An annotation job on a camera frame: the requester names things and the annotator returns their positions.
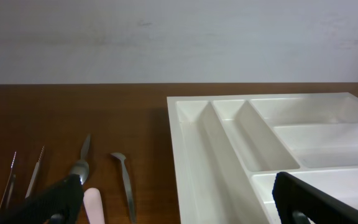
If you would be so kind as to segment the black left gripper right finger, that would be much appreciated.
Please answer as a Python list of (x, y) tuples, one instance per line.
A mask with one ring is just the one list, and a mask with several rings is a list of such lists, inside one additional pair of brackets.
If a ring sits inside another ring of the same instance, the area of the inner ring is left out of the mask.
[(357, 209), (287, 172), (276, 174), (272, 195), (280, 221), (284, 224), (358, 224)]

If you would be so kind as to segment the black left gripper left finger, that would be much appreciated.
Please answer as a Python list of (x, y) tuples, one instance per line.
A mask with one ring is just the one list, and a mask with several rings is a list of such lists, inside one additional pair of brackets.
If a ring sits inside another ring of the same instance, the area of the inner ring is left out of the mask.
[(84, 191), (80, 176), (70, 174), (16, 207), (0, 212), (0, 223), (69, 223), (77, 221)]

